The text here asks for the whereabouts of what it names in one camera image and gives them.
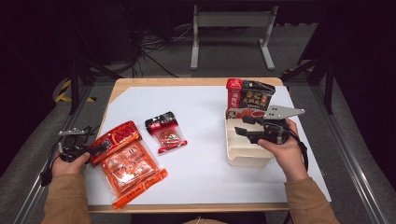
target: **snack bag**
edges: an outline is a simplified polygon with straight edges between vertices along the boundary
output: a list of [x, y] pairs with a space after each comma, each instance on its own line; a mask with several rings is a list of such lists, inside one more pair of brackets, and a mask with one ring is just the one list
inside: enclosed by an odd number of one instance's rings
[[134, 122], [129, 120], [113, 128], [107, 133], [100, 136], [90, 147], [97, 147], [102, 144], [107, 145], [107, 150], [91, 156], [91, 165], [96, 166], [100, 161], [120, 150], [134, 140], [142, 139], [140, 132], [137, 130]]
[[272, 85], [241, 78], [229, 78], [226, 88], [227, 119], [241, 119], [243, 116], [262, 117], [276, 92]]
[[114, 193], [112, 204], [116, 209], [122, 208], [168, 175], [151, 157], [143, 140], [133, 141], [99, 164]]
[[145, 124], [151, 136], [154, 136], [160, 143], [158, 153], [187, 145], [187, 140], [184, 139], [172, 112], [169, 111], [153, 119], [148, 119]]

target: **white container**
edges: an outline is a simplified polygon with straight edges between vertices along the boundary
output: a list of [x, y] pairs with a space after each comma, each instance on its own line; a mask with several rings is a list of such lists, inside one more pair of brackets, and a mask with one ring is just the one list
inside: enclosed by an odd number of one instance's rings
[[263, 131], [260, 124], [246, 124], [241, 119], [226, 119], [227, 159], [234, 166], [264, 167], [274, 154], [242, 135], [235, 132], [234, 127], [247, 129], [248, 131]]

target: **brown jacket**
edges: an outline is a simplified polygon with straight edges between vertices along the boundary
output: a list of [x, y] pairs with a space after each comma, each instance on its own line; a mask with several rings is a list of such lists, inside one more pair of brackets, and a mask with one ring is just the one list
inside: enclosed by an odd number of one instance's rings
[[[294, 224], [338, 223], [332, 208], [312, 178], [287, 182], [285, 186]], [[91, 224], [83, 177], [61, 175], [53, 178], [44, 211], [42, 224]], [[211, 220], [210, 223], [222, 222]]]

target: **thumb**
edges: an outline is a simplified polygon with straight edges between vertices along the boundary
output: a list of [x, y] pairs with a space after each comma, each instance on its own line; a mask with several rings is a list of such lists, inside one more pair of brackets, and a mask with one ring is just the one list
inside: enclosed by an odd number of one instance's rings
[[82, 154], [81, 156], [79, 156], [75, 161], [73, 161], [73, 163], [82, 165], [90, 158], [90, 156], [91, 156], [91, 154], [89, 152], [86, 152], [86, 153]]
[[276, 145], [272, 142], [266, 141], [264, 139], [259, 139], [257, 144], [264, 149], [267, 149], [268, 151], [272, 152], [273, 154], [276, 154]]

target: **table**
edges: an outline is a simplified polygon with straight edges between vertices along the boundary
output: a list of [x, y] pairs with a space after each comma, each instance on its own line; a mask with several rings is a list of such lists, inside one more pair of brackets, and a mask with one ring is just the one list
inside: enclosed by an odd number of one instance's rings
[[[289, 93], [280, 79], [271, 77], [245, 77], [245, 79], [254, 79], [276, 86], [276, 94], [270, 104], [292, 106]], [[286, 179], [275, 160], [271, 160], [264, 168], [231, 166], [226, 160], [225, 129], [222, 129], [223, 111], [227, 105], [226, 81], [227, 78], [119, 79], [110, 95], [98, 136], [124, 120], [133, 120], [154, 158], [168, 171], [169, 176], [122, 209], [115, 210], [110, 202], [111, 194], [106, 181], [98, 169], [88, 166], [85, 180], [89, 211], [92, 213], [189, 213], [287, 210], [283, 186]], [[183, 99], [192, 95], [195, 96], [194, 100], [187, 102]], [[173, 104], [162, 103], [167, 96], [175, 100]], [[149, 110], [142, 105], [149, 105]], [[158, 144], [144, 130], [144, 120], [168, 110], [175, 113], [179, 127], [189, 143], [174, 151], [157, 154]], [[203, 111], [208, 112], [205, 112], [204, 116], [194, 117], [193, 111], [197, 110], [200, 114]], [[300, 137], [308, 147], [309, 174], [330, 201], [329, 192], [303, 127], [298, 117], [291, 119], [297, 123]]]

